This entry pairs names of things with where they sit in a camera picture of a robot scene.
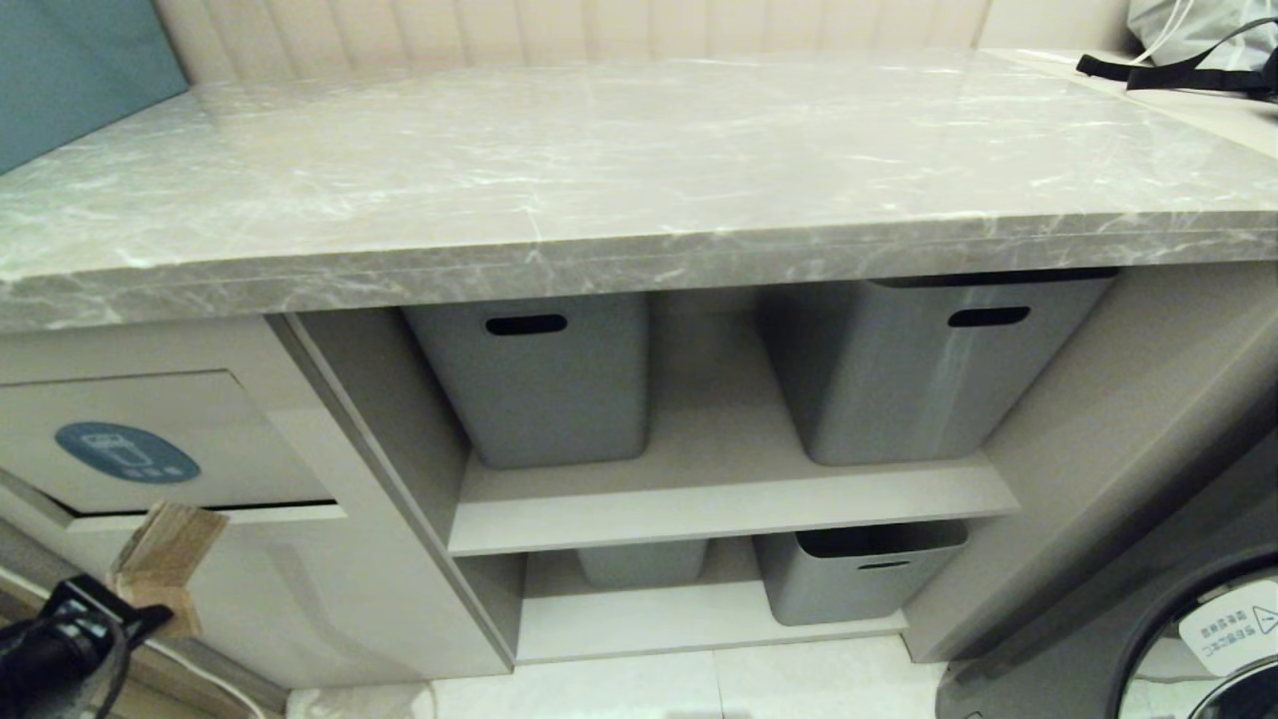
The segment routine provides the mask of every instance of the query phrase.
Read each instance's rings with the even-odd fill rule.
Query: countertop edge
[[[1020,230],[1047,222],[1054,231],[993,231],[1005,222]],[[518,296],[1275,259],[1278,211],[962,217],[372,249],[0,281],[0,307],[9,309],[0,333]]]

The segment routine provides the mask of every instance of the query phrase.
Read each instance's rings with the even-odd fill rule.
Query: black strap
[[[1197,69],[1197,66],[1203,64],[1203,60],[1206,60],[1208,55],[1214,52],[1217,47],[1224,45],[1229,40],[1233,40],[1238,34],[1250,32],[1269,23],[1278,24],[1278,17],[1252,20],[1220,38],[1219,42],[1213,45],[1205,52],[1200,52],[1192,57],[1172,63],[1169,65],[1160,65],[1157,68],[1123,65],[1121,63],[1098,60],[1091,55],[1084,55],[1082,59],[1079,60],[1077,70],[1088,75],[1126,82],[1127,89],[1227,89],[1233,92],[1247,92],[1256,96],[1274,95],[1278,93],[1278,47],[1274,49],[1273,54],[1269,56],[1269,61],[1265,63],[1264,69],[1260,70]]]

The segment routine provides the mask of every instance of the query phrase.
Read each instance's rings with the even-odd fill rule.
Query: gray marble countertop
[[[206,86],[0,176],[0,331],[1278,258],[1278,162],[969,51]]]

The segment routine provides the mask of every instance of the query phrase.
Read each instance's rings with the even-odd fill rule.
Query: washing machine door glass
[[[1278,570],[1180,608],[1127,678],[1118,719],[1278,719]]]

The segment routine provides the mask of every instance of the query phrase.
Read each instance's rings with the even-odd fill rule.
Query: white tile floor
[[[943,669],[874,637],[296,691],[289,719],[932,719]]]

